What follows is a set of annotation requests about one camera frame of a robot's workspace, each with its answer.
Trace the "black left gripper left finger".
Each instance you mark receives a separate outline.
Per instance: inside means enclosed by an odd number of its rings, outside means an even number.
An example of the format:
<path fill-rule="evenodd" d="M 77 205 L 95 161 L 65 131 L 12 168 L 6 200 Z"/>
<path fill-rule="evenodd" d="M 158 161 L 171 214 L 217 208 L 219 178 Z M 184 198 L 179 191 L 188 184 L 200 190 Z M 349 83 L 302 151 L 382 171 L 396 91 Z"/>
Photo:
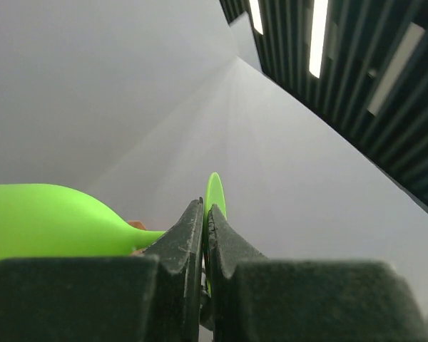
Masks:
<path fill-rule="evenodd" d="M 137 256 L 0 261 L 0 341 L 197 341 L 203 201 Z"/>

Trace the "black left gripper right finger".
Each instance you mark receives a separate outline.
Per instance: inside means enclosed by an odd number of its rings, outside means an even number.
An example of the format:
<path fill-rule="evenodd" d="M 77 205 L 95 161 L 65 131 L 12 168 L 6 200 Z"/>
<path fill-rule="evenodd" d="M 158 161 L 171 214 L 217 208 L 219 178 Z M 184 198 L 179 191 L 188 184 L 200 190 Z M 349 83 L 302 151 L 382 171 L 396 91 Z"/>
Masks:
<path fill-rule="evenodd" d="M 216 341 L 428 341 L 402 276 L 370 260 L 269 259 L 207 218 Z"/>

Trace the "green wine glass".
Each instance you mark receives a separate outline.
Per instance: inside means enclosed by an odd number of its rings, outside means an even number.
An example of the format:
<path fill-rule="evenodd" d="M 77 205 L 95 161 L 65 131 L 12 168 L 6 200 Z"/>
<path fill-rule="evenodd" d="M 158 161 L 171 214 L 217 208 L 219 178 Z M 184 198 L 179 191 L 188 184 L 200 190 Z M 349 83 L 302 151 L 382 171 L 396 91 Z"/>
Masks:
<path fill-rule="evenodd" d="M 0 185 L 0 261 L 133 257 L 167 231 L 136 229 L 102 202 L 71 188 Z"/>

